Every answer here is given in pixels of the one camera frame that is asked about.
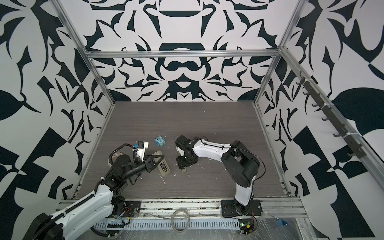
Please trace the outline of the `wall hook rail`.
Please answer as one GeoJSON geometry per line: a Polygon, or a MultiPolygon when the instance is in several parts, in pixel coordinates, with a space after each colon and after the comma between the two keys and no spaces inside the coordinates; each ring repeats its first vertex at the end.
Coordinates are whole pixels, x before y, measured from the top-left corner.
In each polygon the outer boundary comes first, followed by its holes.
{"type": "Polygon", "coordinates": [[[325,117],[322,121],[329,121],[335,130],[336,134],[333,134],[335,138],[342,138],[351,149],[351,153],[348,153],[350,157],[357,157],[359,159],[365,157],[367,153],[363,150],[363,144],[358,140],[358,133],[352,130],[352,127],[347,126],[347,120],[342,116],[335,104],[331,103],[327,96],[318,87],[313,79],[307,79],[300,73],[300,81],[297,83],[302,85],[306,90],[304,95],[310,96],[315,103],[312,104],[314,108],[321,110],[325,117]]]}

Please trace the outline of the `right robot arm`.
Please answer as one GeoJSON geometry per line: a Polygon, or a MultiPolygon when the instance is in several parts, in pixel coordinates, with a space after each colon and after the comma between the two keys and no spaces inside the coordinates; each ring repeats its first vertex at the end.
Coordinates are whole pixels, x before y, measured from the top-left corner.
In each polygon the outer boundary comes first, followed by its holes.
{"type": "Polygon", "coordinates": [[[236,183],[235,206],[242,212],[251,207],[253,185],[263,161],[240,141],[232,144],[212,143],[203,138],[192,140],[181,135],[175,141],[179,169],[183,170],[198,162],[200,158],[218,161],[225,166],[236,183]]]}

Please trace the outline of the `blue tape piece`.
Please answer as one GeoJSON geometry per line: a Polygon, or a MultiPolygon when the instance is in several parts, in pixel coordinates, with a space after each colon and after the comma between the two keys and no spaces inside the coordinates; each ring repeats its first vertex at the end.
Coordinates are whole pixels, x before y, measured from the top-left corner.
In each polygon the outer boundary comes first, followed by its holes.
{"type": "Polygon", "coordinates": [[[278,228],[281,228],[281,227],[283,227],[283,226],[288,225],[288,222],[286,222],[286,221],[284,221],[284,220],[282,220],[282,219],[278,219],[278,220],[277,220],[277,225],[278,225],[278,228]]]}

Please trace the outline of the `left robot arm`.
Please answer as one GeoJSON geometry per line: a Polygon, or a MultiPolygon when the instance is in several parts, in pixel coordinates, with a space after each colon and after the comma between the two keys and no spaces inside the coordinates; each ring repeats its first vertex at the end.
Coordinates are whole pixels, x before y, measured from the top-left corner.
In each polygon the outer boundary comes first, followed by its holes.
{"type": "Polygon", "coordinates": [[[121,215],[122,192],[132,177],[155,170],[163,155],[147,155],[132,162],[128,155],[111,160],[108,173],[85,197],[51,215],[38,215],[28,228],[25,240],[75,240],[99,221],[110,215],[121,215]]]}

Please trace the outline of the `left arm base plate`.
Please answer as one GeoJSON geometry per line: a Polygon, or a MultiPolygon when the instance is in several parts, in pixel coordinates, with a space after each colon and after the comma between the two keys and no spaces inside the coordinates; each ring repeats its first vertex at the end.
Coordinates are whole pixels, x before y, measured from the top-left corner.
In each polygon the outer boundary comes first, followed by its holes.
{"type": "Polygon", "coordinates": [[[141,201],[124,201],[119,203],[114,210],[113,215],[119,215],[121,218],[131,218],[141,212],[141,201]]]}

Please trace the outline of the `beige tape roll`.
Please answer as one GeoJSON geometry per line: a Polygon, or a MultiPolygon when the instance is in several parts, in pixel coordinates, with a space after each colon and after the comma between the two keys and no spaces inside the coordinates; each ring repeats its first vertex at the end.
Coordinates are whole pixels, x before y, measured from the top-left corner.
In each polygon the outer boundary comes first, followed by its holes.
{"type": "MultiPolygon", "coordinates": [[[[121,152],[116,152],[112,155],[112,160],[115,161],[119,156],[123,155],[123,153],[121,152]]],[[[111,162],[109,160],[107,160],[107,163],[109,165],[109,167],[112,166],[111,162]]]]}

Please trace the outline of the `white remote control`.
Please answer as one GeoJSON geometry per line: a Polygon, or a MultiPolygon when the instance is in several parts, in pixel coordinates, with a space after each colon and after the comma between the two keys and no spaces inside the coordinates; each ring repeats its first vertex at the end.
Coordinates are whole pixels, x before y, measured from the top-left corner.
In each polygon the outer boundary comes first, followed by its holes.
{"type": "Polygon", "coordinates": [[[160,171],[162,177],[165,177],[171,173],[171,169],[161,151],[156,151],[153,153],[155,163],[159,163],[157,168],[160,171]]]}

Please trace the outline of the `blue owl toy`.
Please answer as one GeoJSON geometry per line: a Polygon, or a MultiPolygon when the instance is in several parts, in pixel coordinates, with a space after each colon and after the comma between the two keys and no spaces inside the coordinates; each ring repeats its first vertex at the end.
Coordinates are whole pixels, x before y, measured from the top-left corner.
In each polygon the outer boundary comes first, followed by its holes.
{"type": "Polygon", "coordinates": [[[166,140],[162,137],[162,136],[158,136],[155,138],[155,143],[159,146],[159,147],[163,147],[166,145],[166,140]]]}

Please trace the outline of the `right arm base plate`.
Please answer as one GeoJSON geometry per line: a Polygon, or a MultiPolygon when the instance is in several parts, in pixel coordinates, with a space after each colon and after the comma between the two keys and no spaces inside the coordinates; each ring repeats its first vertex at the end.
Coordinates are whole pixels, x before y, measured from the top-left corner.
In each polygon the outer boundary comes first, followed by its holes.
{"type": "Polygon", "coordinates": [[[240,216],[261,216],[263,212],[259,200],[250,200],[247,206],[243,206],[236,200],[221,200],[221,215],[224,218],[240,216]]]}

